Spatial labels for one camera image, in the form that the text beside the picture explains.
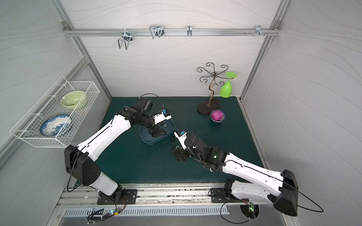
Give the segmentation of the blue plastic storage box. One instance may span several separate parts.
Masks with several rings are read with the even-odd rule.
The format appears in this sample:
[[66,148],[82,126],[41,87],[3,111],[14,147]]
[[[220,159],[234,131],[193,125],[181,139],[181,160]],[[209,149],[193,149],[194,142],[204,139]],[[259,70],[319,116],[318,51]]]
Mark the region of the blue plastic storage box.
[[175,131],[175,123],[172,119],[164,120],[156,126],[157,128],[151,129],[152,133],[149,132],[148,128],[143,126],[138,128],[138,134],[141,137],[141,140],[148,146],[152,146],[168,138]]

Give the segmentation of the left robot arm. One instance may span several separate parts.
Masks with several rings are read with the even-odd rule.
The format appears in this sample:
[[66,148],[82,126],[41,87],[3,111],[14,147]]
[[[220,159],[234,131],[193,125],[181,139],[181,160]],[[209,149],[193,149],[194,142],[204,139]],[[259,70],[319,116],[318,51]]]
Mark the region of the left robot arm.
[[148,116],[152,105],[149,99],[140,97],[136,105],[121,108],[110,122],[86,141],[77,146],[69,145],[64,150],[64,155],[66,172],[70,177],[107,196],[120,193],[121,186],[103,173],[95,162],[113,141],[134,125],[147,128],[153,138],[166,135],[159,124],[172,116],[167,109]]

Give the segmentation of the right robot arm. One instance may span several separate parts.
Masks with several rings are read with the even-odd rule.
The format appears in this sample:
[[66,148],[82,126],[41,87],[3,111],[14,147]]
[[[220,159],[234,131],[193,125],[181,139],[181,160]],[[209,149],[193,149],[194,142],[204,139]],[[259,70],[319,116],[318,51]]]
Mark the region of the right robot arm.
[[175,132],[174,136],[180,142],[172,151],[176,161],[194,159],[210,172],[234,175],[251,183],[246,186],[242,182],[228,180],[222,190],[225,200],[259,199],[271,203],[283,214],[298,215],[298,184],[292,171],[279,172],[259,167],[218,147],[207,146],[198,136],[188,136],[184,131]]

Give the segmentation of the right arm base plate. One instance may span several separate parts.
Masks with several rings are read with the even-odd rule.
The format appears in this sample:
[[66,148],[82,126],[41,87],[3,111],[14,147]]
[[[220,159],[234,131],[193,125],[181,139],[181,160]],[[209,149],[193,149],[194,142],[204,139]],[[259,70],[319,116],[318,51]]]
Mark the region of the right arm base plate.
[[207,195],[211,198],[212,203],[243,203],[246,204],[249,199],[241,200],[234,197],[231,193],[224,191],[223,188],[210,188]]

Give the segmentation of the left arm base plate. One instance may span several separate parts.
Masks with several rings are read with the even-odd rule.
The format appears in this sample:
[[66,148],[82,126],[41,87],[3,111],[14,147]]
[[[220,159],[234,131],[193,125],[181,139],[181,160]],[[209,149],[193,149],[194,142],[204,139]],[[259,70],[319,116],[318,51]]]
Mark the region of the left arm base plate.
[[111,205],[113,203],[119,204],[135,204],[137,199],[137,189],[118,189],[112,195],[106,195],[99,192],[97,200],[98,205]]

